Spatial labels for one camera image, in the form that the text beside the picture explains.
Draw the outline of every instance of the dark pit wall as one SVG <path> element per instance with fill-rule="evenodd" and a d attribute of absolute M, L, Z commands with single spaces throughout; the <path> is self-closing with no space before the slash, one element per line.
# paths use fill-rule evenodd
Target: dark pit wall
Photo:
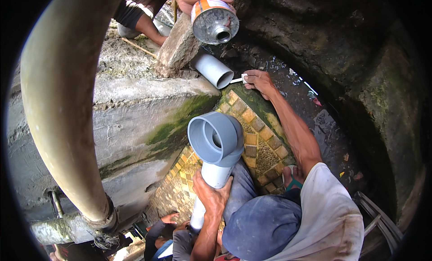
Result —
<path fill-rule="evenodd" d="M 368 194 L 406 230 L 425 177 L 424 68 L 386 0 L 235 0 L 236 39 L 270 50 L 331 108 L 368 180 Z"/>

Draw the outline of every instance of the flip-flop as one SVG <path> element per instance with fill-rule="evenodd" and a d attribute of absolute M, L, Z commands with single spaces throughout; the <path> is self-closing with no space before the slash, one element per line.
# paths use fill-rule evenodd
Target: flip-flop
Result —
<path fill-rule="evenodd" d="M 298 180 L 296 180 L 295 178 L 294 178 L 294 165 L 289 165 L 288 166 L 290 169 L 291 169 L 291 178 L 292 178 L 292 181 L 289 183 L 289 185 L 285 188 L 285 191 L 289 191 L 289 190 L 291 190 L 291 188 L 294 186 L 294 185 L 297 185 L 300 189 L 303 187 L 303 184 L 301 184 Z M 283 182 L 283 184 L 285 185 L 285 178 L 284 178 L 284 175 L 282 174 L 282 182 Z"/>

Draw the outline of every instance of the foot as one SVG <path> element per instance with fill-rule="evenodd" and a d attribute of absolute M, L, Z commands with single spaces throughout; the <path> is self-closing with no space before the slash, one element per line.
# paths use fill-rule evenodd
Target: foot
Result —
<path fill-rule="evenodd" d="M 297 166 L 294 166 L 292 169 L 292 175 L 294 176 L 294 179 L 297 180 L 299 183 L 304 184 L 305 175 L 303 174 L 303 172 Z M 282 175 L 285 181 L 283 185 L 286 188 L 293 181 L 293 179 L 291 178 L 291 169 L 289 167 L 284 167 L 282 170 Z M 293 185 L 291 189 L 294 188 L 300 187 L 298 187 L 297 185 Z"/>
<path fill-rule="evenodd" d="M 222 247 L 222 234 L 223 234 L 223 230 L 219 229 L 217 231 L 217 244 L 219 244 L 220 247 Z"/>

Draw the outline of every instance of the glue can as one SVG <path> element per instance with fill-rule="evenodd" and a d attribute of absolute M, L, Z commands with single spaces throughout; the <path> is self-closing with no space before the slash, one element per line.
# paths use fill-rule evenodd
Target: glue can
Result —
<path fill-rule="evenodd" d="M 230 6 L 221 0 L 199 0 L 192 8 L 192 31 L 206 44 L 219 45 L 239 31 L 240 21 Z"/>

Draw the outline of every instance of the grey pipe fitting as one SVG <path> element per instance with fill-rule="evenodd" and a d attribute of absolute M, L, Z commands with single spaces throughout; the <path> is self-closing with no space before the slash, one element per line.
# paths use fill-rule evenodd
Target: grey pipe fitting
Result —
<path fill-rule="evenodd" d="M 200 159 L 219 167 L 234 166 L 244 150 L 241 124 L 234 117 L 219 112 L 191 119 L 187 136 Z"/>

